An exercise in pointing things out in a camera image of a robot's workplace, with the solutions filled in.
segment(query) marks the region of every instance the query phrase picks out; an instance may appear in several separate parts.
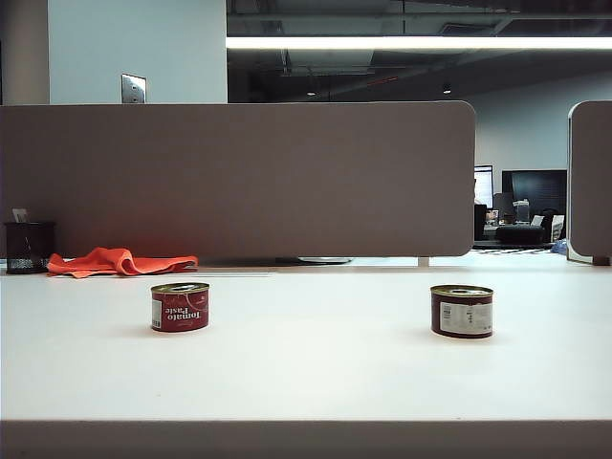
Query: ceiling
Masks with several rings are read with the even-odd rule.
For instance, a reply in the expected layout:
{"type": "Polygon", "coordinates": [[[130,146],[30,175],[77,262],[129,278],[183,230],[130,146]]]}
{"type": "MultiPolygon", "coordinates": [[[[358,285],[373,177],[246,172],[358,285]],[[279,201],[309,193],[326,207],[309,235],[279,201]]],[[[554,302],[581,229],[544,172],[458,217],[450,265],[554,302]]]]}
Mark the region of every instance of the ceiling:
{"type": "MultiPolygon", "coordinates": [[[[227,0],[227,12],[228,36],[612,35],[612,0],[227,0]]],[[[233,102],[459,98],[604,70],[606,52],[228,50],[233,102]]]]}

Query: orange cloth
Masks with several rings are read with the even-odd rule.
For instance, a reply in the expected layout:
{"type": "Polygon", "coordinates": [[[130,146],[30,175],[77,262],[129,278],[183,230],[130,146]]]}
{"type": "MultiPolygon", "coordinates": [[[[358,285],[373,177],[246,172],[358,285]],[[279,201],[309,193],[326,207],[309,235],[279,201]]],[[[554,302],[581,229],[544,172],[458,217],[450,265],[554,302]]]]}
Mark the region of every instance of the orange cloth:
{"type": "Polygon", "coordinates": [[[195,256],[175,258],[135,258],[128,249],[105,249],[96,247],[86,256],[71,261],[57,253],[51,255],[47,269],[51,275],[71,274],[82,278],[92,274],[163,274],[194,271],[198,265],[195,256]]]}

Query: black mesh pen cup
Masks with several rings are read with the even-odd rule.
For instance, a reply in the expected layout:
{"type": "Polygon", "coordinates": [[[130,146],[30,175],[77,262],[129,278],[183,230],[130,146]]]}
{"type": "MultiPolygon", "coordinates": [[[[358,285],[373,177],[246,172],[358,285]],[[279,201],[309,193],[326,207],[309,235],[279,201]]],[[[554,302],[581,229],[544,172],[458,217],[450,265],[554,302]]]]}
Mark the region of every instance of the black mesh pen cup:
{"type": "Polygon", "coordinates": [[[7,273],[45,273],[55,251],[55,223],[5,223],[7,273]]]}

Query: gray cubicle partition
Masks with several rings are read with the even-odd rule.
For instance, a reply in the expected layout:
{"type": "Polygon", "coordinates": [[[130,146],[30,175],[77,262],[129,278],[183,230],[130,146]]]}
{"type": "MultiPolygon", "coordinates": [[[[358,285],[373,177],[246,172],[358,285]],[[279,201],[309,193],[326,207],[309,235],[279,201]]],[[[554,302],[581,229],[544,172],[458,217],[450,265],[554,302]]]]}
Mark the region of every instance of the gray cubicle partition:
{"type": "Polygon", "coordinates": [[[464,102],[0,109],[3,217],[56,221],[65,256],[460,255],[464,102]]]}
{"type": "Polygon", "coordinates": [[[612,256],[612,101],[570,112],[568,238],[580,255],[612,256]]]}

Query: can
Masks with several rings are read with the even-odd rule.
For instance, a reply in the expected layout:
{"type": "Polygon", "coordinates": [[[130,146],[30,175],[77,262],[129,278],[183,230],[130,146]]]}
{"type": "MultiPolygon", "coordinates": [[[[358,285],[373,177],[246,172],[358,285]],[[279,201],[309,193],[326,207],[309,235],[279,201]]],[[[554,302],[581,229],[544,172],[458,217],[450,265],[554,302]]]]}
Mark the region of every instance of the can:
{"type": "Polygon", "coordinates": [[[151,287],[151,328],[158,332],[185,332],[206,327],[209,288],[198,282],[151,287]]]}
{"type": "Polygon", "coordinates": [[[493,334],[493,290],[473,285],[431,287],[431,330],[453,338],[493,334]]]}

